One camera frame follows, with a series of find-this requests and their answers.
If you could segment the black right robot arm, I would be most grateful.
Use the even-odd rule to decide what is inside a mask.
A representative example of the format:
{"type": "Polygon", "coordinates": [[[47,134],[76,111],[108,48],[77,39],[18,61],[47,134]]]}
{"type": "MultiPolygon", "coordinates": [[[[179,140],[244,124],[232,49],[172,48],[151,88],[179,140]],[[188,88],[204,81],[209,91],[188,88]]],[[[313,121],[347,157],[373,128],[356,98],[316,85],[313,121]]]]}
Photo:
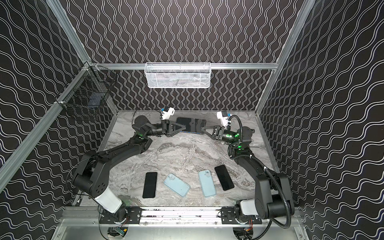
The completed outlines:
{"type": "Polygon", "coordinates": [[[254,155],[250,144],[255,130],[242,127],[233,132],[222,126],[211,126],[202,128],[202,131],[213,140],[227,143],[229,158],[244,168],[255,181],[257,215],[287,229],[295,213],[289,180],[284,174],[269,169],[254,155]]]}

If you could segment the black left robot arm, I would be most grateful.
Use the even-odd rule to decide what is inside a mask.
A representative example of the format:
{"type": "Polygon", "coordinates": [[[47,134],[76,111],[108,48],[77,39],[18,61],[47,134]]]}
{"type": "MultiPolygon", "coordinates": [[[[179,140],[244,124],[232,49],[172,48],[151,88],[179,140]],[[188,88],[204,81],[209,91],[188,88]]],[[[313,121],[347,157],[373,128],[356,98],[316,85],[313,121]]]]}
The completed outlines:
{"type": "Polygon", "coordinates": [[[101,152],[88,152],[76,167],[72,185],[88,194],[110,214],[124,208],[123,201],[109,188],[110,171],[121,162],[144,153],[152,144],[151,136],[172,137],[186,129],[186,126],[171,120],[152,124],[147,117],[136,117],[134,135],[125,143],[101,152]]]}

